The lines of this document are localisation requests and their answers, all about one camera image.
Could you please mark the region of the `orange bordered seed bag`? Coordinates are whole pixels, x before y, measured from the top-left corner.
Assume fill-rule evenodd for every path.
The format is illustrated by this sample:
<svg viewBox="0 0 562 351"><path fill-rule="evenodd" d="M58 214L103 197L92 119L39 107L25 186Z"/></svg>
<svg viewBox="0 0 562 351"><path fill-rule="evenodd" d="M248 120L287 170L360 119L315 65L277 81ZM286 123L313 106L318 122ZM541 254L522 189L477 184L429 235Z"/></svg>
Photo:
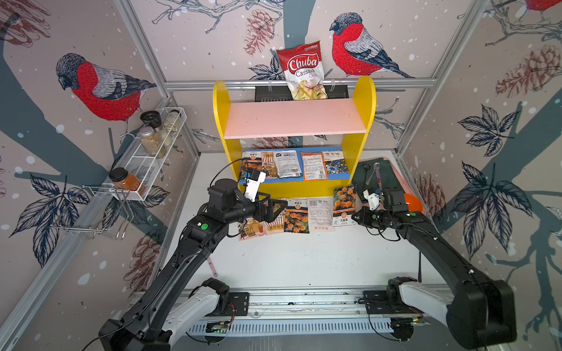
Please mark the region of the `orange bordered seed bag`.
<svg viewBox="0 0 562 351"><path fill-rule="evenodd" d="M328 179L322 152L302 152L304 181L324 181Z"/></svg>

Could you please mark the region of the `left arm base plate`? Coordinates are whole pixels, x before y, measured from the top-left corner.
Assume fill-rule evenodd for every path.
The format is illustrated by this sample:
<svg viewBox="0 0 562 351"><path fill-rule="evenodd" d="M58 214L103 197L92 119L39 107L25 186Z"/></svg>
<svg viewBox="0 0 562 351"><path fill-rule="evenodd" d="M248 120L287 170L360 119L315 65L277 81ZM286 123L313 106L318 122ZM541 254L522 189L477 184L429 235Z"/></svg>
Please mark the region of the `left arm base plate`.
<svg viewBox="0 0 562 351"><path fill-rule="evenodd" d="M229 292L224 295L219 304L219 315L247 316L250 304L250 294L248 292Z"/></svg>

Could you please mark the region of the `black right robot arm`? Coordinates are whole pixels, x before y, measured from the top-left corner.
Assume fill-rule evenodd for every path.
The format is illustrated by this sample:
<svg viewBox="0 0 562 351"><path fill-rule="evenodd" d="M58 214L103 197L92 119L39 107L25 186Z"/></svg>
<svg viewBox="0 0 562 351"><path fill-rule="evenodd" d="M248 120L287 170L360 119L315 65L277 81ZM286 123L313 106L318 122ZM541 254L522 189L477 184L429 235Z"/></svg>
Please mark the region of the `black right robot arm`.
<svg viewBox="0 0 562 351"><path fill-rule="evenodd" d="M414 278L396 277L386 286L390 303L426 312L467 350L516 340L515 294L505 281L490 279L462 257L423 213L409 209L400 188L368 189L363 196L367 205L353 220L379 235L393 229L426 257L450 289L446 294Z"/></svg>

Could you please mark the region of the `black orange marigold seed bag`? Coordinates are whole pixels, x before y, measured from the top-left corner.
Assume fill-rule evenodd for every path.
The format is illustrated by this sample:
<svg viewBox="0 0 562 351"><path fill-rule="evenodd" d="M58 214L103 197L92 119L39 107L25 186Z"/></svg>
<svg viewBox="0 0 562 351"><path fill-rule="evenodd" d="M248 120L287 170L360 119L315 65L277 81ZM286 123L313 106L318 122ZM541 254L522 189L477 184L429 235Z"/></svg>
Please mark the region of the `black orange marigold seed bag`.
<svg viewBox="0 0 562 351"><path fill-rule="evenodd" d="M284 232L308 234L309 216L307 199L288 199L284 210Z"/></svg>

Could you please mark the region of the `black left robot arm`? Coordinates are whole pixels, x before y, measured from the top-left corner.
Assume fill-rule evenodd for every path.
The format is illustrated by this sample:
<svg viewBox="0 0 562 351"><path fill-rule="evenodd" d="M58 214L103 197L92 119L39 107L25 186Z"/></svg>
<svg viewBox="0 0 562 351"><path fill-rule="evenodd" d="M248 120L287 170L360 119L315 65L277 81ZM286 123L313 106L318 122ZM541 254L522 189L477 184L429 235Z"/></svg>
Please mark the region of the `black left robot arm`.
<svg viewBox="0 0 562 351"><path fill-rule="evenodd" d="M120 319L107 320L98 339L104 350L170 350L203 317L227 310L229 287L207 279L184 304L176 302L187 283L228 236L231 224L253 218L273 222L288 203L258 191L245 197L236 181L221 179L209 187L204 204L181 232L178 246L137 303Z"/></svg>

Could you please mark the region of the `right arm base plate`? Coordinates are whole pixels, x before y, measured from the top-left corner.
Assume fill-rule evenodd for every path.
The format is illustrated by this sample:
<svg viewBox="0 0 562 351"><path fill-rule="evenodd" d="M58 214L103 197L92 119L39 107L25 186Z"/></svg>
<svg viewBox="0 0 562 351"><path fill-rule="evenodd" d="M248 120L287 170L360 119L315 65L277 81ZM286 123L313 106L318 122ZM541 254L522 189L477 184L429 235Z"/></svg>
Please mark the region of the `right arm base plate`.
<svg viewBox="0 0 562 351"><path fill-rule="evenodd" d="M420 310L404 304L399 297L389 297L385 290L365 290L357 303L365 305L368 314L415 314L423 317Z"/></svg>

